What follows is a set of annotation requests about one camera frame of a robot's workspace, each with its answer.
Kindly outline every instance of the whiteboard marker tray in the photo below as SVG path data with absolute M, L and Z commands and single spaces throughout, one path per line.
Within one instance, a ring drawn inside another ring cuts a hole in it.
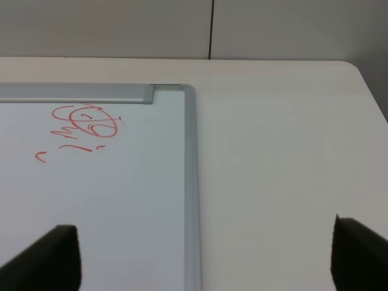
M 0 84 L 0 266 L 78 228 L 83 291 L 200 291 L 189 85 Z

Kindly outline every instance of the whiteboard frame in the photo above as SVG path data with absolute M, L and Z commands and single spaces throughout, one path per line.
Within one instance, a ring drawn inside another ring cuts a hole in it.
M 184 291 L 201 291 L 201 238 L 199 226 L 196 96 L 195 89 L 191 85 L 127 83 L 0 83 L 0 103 L 94 102 L 105 104 L 141 103 L 148 104 L 145 106 L 152 106 L 155 90 L 178 90 L 183 91 L 185 94 Z

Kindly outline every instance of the white desk surface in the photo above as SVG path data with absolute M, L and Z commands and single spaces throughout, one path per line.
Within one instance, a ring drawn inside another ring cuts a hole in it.
M 388 126 L 348 63 L 0 58 L 0 81 L 194 86 L 204 291 L 335 290 L 336 213 L 388 237 Z

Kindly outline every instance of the red handwriting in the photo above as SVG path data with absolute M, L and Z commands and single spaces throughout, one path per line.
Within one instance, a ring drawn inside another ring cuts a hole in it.
M 43 161 L 43 160 L 39 157 L 39 155 L 43 155 L 44 153 L 47 153 L 47 152 L 39 152 L 39 153 L 36 153 L 35 158 L 36 158 L 38 161 L 47 163 L 46 161 Z
M 85 150 L 85 151 L 87 151 L 87 152 L 92 152 L 92 150 L 89 150 L 89 149 L 87 149 L 87 148 L 85 148 L 85 147 L 78 147 L 77 145 L 72 145 L 72 144 L 64 144 L 64 145 L 61 145 L 61 146 L 59 147 L 59 149 L 61 149 L 61 148 L 63 148 L 63 147 L 75 147 L 76 149 Z
M 116 120 L 120 120 L 125 127 L 124 121 L 121 116 L 119 118 L 112 118 L 102 107 L 97 107 L 92 104 L 83 103 L 84 107 L 79 108 L 78 105 L 67 105 L 55 108 L 52 111 L 52 116 L 60 121 L 69 122 L 71 126 L 63 126 L 61 130 L 52 130 L 50 133 L 59 135 L 64 138 L 79 139 L 74 136 L 75 133 L 88 134 L 97 138 L 112 138 L 118 132 L 118 126 Z M 59 148 L 72 147 L 86 152 L 92 152 L 92 150 L 81 147 L 74 144 L 64 144 Z M 97 146 L 96 150 L 105 147 L 105 145 Z M 35 155 L 35 158 L 41 162 L 46 163 L 44 160 L 39 158 L 39 155 L 47 152 L 39 152 Z

